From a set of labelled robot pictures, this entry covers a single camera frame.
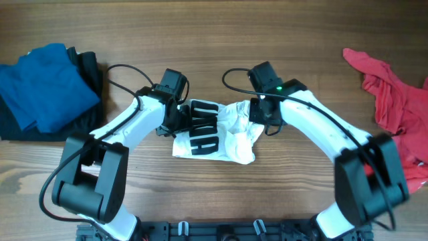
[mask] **blue cloth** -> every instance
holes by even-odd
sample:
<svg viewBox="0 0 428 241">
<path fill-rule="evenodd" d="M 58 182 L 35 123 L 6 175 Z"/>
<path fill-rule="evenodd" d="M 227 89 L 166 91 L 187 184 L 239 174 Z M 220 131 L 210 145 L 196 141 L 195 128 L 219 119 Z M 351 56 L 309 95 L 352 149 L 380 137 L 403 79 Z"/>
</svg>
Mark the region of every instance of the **blue cloth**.
<svg viewBox="0 0 428 241">
<path fill-rule="evenodd" d="M 67 55 L 64 44 L 49 44 L 0 65 L 0 95 L 21 130 L 54 133 L 99 103 Z"/>
</svg>

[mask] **red cloth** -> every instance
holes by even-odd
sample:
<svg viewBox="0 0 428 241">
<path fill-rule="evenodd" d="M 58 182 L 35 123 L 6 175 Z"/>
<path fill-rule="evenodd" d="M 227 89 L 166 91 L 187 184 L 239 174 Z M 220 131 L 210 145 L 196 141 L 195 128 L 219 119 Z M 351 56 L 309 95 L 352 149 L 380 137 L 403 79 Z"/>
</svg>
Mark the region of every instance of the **red cloth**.
<svg viewBox="0 0 428 241">
<path fill-rule="evenodd" d="M 389 64 L 365 52 L 343 49 L 343 57 L 365 74 L 362 87 L 376 96 L 376 122 L 393 137 L 411 193 L 428 181 L 428 78 L 423 88 L 401 82 Z"/>
</svg>

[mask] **wooden table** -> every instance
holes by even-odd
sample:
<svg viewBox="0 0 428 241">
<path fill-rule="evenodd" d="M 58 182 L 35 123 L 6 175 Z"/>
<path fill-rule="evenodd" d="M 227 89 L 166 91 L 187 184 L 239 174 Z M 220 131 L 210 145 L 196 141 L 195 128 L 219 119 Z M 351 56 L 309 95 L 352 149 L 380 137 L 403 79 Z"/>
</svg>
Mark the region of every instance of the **wooden table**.
<svg viewBox="0 0 428 241">
<path fill-rule="evenodd" d="M 62 42 L 96 52 L 101 64 L 136 66 L 155 82 L 166 68 L 181 71 L 190 80 L 190 98 L 229 104 L 251 96 L 226 89 L 222 73 L 269 60 L 284 80 L 299 79 L 330 110 L 376 134 L 382 130 L 374 122 L 375 98 L 361 89 L 362 75 L 344 61 L 342 49 L 368 52 L 420 87 L 428 75 L 427 8 L 424 2 L 339 0 L 5 4 L 0 63 L 14 64 L 33 48 Z M 132 70 L 110 77 L 132 90 L 147 85 Z M 228 81 L 251 89 L 242 73 Z M 110 86 L 108 119 L 131 100 Z M 262 135 L 250 165 L 177 159 L 172 146 L 172 138 L 151 133 L 129 157 L 124 203 L 142 220 L 309 218 L 334 201 L 331 162 L 293 127 Z M 62 147 L 0 142 L 1 240 L 74 239 L 76 225 L 49 219 L 37 202 Z M 376 240 L 426 240 L 427 200 L 424 187 L 395 210 L 399 231 L 375 227 Z M 50 193 L 46 202 L 69 216 L 50 204 Z M 381 220 L 388 222 L 387 216 Z"/>
</svg>

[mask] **folded cloth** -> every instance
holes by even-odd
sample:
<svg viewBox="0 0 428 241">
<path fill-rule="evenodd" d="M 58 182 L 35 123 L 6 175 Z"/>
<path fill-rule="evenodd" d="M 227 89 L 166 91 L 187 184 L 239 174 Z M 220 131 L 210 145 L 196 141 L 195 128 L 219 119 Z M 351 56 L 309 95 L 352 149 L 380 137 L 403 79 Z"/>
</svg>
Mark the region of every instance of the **folded cloth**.
<svg viewBox="0 0 428 241">
<path fill-rule="evenodd" d="M 0 95 L 21 130 L 54 133 L 97 104 L 64 44 L 49 44 L 0 66 Z"/>
<path fill-rule="evenodd" d="M 234 161 L 248 164 L 255 156 L 251 148 L 264 126 L 249 121 L 249 101 L 228 106 L 204 100 L 187 100 L 193 121 L 209 126 L 177 134 L 173 156 Z"/>
<path fill-rule="evenodd" d="M 365 74 L 362 87 L 376 96 L 376 122 L 390 131 L 411 193 L 428 181 L 428 78 L 423 88 L 401 82 L 390 66 L 364 52 L 343 50 L 345 60 Z"/>
<path fill-rule="evenodd" d="M 67 54 L 72 64 L 77 66 L 78 72 L 86 85 L 102 97 L 103 79 L 102 71 L 98 69 L 94 52 L 77 54 L 74 47 L 67 49 Z M 104 120 L 102 102 L 81 114 L 78 118 L 68 123 L 55 133 L 41 133 L 37 128 L 22 131 L 15 120 L 13 113 L 0 96 L 0 139 L 10 141 L 65 141 L 72 133 L 89 133 L 98 128 Z"/>
</svg>

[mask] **wood grain surface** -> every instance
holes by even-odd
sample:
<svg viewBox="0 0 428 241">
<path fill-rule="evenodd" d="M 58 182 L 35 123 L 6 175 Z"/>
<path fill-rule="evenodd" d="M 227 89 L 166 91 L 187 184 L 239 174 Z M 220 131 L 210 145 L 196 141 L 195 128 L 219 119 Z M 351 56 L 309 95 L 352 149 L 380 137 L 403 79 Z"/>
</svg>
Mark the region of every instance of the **wood grain surface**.
<svg viewBox="0 0 428 241">
<path fill-rule="evenodd" d="M 251 96 L 226 89 L 224 71 L 269 60 L 284 80 L 299 79 L 330 110 L 376 134 L 375 98 L 361 89 L 362 74 L 342 49 L 366 51 L 420 87 L 428 76 L 427 8 L 426 1 L 339 0 L 0 4 L 0 63 L 61 42 L 96 52 L 104 65 L 136 66 L 155 82 L 166 68 L 181 71 L 189 98 L 229 104 Z M 110 77 L 131 90 L 147 85 L 132 70 Z M 228 81 L 251 88 L 242 73 Z M 132 98 L 113 86 L 109 95 L 112 120 Z M 334 201 L 330 161 L 293 127 L 262 135 L 250 165 L 177 159 L 172 146 L 151 133 L 129 157 L 124 203 L 144 221 L 309 218 Z M 0 141 L 0 240 L 74 240 L 76 225 L 49 219 L 37 202 L 62 147 Z M 398 231 L 375 227 L 375 240 L 426 240 L 426 200 L 424 187 L 396 209 Z M 50 189 L 46 202 L 70 216 L 50 204 Z"/>
</svg>

